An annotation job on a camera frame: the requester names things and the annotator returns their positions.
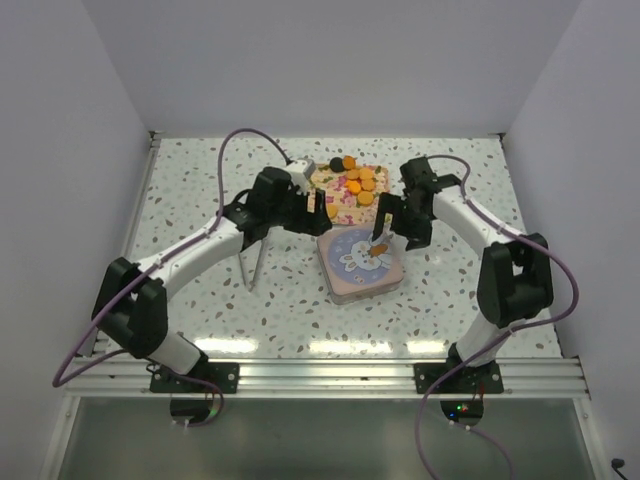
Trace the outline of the metal tongs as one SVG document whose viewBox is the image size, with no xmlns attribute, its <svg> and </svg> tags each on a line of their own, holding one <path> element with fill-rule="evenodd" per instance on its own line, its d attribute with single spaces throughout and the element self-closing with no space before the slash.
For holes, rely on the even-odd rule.
<svg viewBox="0 0 640 480">
<path fill-rule="evenodd" d="M 267 240 L 260 240 L 248 250 L 238 254 L 238 264 L 243 284 L 248 292 L 252 292 L 259 280 L 264 257 L 267 250 Z"/>
</svg>

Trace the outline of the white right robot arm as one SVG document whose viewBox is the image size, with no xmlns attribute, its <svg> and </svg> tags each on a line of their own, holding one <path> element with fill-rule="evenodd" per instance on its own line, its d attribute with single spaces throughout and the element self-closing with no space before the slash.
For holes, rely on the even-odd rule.
<svg viewBox="0 0 640 480">
<path fill-rule="evenodd" d="M 535 318 L 554 299 L 548 243 L 537 233 L 512 231 L 466 189 L 465 174 L 437 174 L 431 156 L 401 165 L 403 193 L 379 197 L 372 238 L 384 230 L 407 240 L 407 251 L 431 244 L 433 223 L 450 227 L 479 256 L 476 288 L 479 313 L 467 332 L 450 349 L 454 358 L 445 369 L 451 389 L 468 392 L 481 380 L 481 370 L 495 360 L 508 335 Z"/>
</svg>

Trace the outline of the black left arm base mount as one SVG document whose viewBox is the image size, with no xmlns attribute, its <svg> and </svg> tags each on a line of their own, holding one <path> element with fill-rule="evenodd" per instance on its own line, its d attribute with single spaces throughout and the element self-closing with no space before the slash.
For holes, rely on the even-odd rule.
<svg viewBox="0 0 640 480">
<path fill-rule="evenodd" d="M 162 394 L 213 393 L 235 394 L 240 379 L 240 364 L 236 362 L 204 362 L 187 374 L 177 374 L 165 366 L 149 364 L 149 390 Z"/>
</svg>

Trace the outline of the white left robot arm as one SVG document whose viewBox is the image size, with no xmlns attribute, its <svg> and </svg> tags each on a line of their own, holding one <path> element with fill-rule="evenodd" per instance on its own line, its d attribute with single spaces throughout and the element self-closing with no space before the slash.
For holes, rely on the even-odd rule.
<svg viewBox="0 0 640 480">
<path fill-rule="evenodd" d="M 201 390 L 207 356 L 170 331 L 169 300 L 217 263 L 262 244 L 273 228 L 314 237 L 330 230 L 324 192 L 309 192 L 314 170 L 310 160 L 267 166 L 250 189 L 192 235 L 139 261 L 114 260 L 94 307 L 97 328 L 131 356 L 172 370 L 185 392 Z"/>
</svg>

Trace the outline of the black round cookie front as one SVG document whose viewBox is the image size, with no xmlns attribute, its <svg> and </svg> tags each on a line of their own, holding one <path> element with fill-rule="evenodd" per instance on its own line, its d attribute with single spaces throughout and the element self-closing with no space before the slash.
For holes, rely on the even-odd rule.
<svg viewBox="0 0 640 480">
<path fill-rule="evenodd" d="M 345 171 L 343 159 L 340 157 L 334 157 L 329 162 L 330 169 L 335 173 L 341 173 Z"/>
</svg>

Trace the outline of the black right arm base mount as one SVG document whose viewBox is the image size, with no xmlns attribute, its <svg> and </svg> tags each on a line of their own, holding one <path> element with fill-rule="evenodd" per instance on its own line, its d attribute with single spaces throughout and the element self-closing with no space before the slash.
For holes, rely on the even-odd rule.
<svg viewBox="0 0 640 480">
<path fill-rule="evenodd" d="M 418 362 L 413 365 L 414 384 L 418 394 L 435 385 L 436 394 L 502 394 L 501 370 L 495 361 L 480 367 L 465 366 L 448 358 L 441 362 Z"/>
</svg>

